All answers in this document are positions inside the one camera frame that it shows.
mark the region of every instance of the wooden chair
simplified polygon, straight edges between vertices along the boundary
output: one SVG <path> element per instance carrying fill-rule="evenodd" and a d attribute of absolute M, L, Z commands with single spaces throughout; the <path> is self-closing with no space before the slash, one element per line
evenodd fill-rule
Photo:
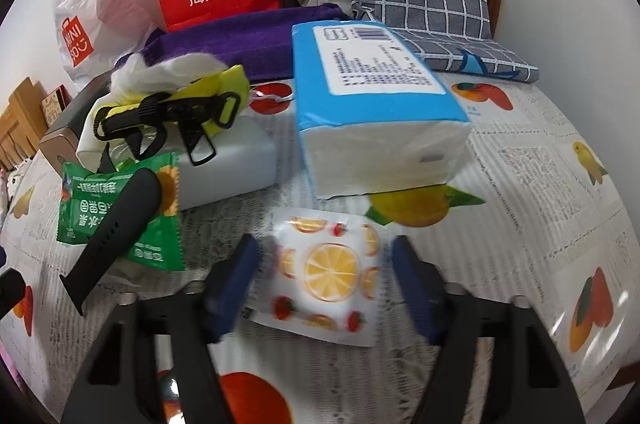
<path fill-rule="evenodd" d="M 41 102 L 29 77 L 9 96 L 9 106 L 0 116 L 0 166 L 7 171 L 38 151 L 47 131 Z"/>

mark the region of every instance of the purple towel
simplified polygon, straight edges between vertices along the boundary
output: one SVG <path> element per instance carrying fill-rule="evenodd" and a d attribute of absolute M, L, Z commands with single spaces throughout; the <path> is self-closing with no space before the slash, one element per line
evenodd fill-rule
<path fill-rule="evenodd" d="M 142 49 L 148 66 L 204 52 L 233 66 L 242 64 L 251 82 L 293 76 L 291 27 L 298 23 L 348 20 L 338 5 L 251 12 L 164 34 L 152 35 Z"/>

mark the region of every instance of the blue gripper pad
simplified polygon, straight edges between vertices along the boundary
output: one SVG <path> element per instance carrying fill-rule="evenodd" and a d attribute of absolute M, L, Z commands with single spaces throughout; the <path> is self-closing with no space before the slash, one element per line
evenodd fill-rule
<path fill-rule="evenodd" d="M 406 236 L 391 245 L 391 263 L 415 331 L 431 344 L 441 344 L 447 330 L 444 280 L 438 269 L 421 261 Z"/>
<path fill-rule="evenodd" d="M 214 343 L 233 329 L 258 263 L 258 242 L 245 234 L 231 256 L 216 263 L 207 276 L 202 300 L 206 331 Z"/>

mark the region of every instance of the tissue pack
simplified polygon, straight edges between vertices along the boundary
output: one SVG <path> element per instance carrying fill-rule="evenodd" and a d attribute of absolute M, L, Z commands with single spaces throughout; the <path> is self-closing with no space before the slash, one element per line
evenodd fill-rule
<path fill-rule="evenodd" d="M 318 198 L 447 181 L 471 124 L 385 25 L 293 27 L 296 114 Z"/>

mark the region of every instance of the green snack bag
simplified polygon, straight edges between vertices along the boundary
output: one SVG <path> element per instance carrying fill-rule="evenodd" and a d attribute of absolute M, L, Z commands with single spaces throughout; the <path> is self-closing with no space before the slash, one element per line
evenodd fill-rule
<path fill-rule="evenodd" d="M 92 173 L 80 164 L 66 162 L 63 165 L 57 239 L 73 245 L 89 242 L 122 188 L 140 168 L 155 172 L 162 186 L 162 204 L 158 215 L 148 223 L 126 257 L 149 267 L 184 270 L 175 153 L 156 155 L 123 171 L 104 175 Z"/>

